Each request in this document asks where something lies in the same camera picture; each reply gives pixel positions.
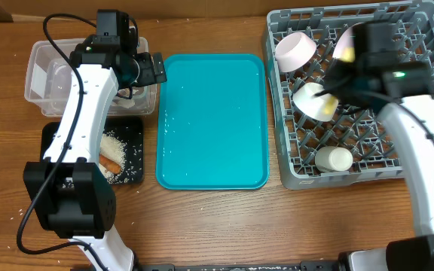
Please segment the carrot piece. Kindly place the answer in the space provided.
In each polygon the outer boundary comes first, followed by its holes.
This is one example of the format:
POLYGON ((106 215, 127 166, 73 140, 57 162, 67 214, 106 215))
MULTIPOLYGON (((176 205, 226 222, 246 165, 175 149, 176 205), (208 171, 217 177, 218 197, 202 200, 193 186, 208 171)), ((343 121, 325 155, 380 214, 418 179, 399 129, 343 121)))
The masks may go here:
POLYGON ((114 175, 118 175, 121 173, 122 168, 116 162, 110 160, 109 158, 99 155, 99 163, 107 170, 110 171, 114 175))

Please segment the yellow plastic spoon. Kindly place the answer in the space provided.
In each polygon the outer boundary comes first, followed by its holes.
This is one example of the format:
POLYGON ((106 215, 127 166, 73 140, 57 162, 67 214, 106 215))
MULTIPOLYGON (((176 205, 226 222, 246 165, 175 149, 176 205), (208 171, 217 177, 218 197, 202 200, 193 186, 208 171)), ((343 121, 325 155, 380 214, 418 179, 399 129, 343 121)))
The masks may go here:
POLYGON ((353 45, 336 47, 332 55, 333 63, 328 68, 325 76, 325 90, 327 93, 325 102, 325 113, 333 113, 338 106, 338 97, 334 92, 341 90, 348 84, 353 76, 353 62, 355 50, 353 45))

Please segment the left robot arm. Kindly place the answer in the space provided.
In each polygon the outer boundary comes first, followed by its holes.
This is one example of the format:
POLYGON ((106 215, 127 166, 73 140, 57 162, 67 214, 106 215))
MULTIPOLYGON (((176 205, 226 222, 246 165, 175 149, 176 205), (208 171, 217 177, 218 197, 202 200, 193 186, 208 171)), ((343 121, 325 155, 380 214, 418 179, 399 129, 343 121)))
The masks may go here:
POLYGON ((119 90, 167 81, 160 53, 140 53, 138 26, 127 13, 100 10, 88 36, 63 59, 72 69, 71 90, 57 133, 38 162, 23 171, 31 203, 17 230, 17 247, 35 213, 44 230, 63 243, 38 249, 46 254, 79 247, 96 270, 138 270, 136 253, 115 227, 116 196, 99 170, 100 142, 113 98, 119 90))

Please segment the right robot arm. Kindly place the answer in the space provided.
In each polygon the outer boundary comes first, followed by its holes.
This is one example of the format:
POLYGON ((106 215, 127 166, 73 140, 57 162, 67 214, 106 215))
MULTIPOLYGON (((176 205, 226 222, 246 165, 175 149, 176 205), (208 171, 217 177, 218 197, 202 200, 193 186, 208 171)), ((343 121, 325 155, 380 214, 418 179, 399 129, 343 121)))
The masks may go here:
POLYGON ((326 94, 370 109, 393 141, 410 193, 415 236, 344 252, 339 270, 434 270, 434 91, 424 62, 401 62, 387 21, 352 28, 353 61, 328 70, 326 94))

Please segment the white cup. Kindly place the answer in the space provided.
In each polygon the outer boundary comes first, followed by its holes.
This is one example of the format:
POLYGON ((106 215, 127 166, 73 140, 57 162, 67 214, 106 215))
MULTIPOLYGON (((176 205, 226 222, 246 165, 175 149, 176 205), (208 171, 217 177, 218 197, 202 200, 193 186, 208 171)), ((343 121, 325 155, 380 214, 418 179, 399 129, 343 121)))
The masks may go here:
POLYGON ((326 146, 316 152, 314 163, 321 172, 347 171, 353 165, 353 155, 346 148, 326 146))

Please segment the pink rice bowl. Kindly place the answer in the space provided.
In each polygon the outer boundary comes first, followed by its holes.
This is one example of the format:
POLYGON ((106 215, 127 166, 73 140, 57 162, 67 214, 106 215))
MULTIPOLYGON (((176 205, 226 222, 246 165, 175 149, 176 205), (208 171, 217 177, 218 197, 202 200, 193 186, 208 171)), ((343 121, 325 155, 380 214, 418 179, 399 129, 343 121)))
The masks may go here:
POLYGON ((315 54, 316 43, 303 32, 294 32, 282 39, 275 49, 280 72, 293 72, 315 54))

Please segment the small white bowl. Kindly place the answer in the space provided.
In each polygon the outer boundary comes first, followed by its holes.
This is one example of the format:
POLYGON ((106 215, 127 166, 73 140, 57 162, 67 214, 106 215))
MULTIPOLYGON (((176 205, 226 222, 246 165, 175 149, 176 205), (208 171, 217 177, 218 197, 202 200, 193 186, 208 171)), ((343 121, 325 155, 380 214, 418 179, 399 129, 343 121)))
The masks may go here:
POLYGON ((323 91, 323 85, 318 83, 306 83, 292 95, 292 101, 297 109, 314 120, 329 122, 335 114, 338 100, 330 95, 316 96, 323 91))

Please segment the large white plate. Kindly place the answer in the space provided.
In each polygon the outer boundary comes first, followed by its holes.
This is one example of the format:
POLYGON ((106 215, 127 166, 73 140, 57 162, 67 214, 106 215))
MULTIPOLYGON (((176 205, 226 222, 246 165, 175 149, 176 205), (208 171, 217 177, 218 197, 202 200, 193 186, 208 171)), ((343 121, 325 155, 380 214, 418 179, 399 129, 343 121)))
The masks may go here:
POLYGON ((341 37, 338 39, 335 45, 335 49, 332 54, 332 57, 334 59, 340 59, 345 62, 354 61, 353 28, 357 25, 359 25, 359 23, 352 25, 342 33, 341 37))

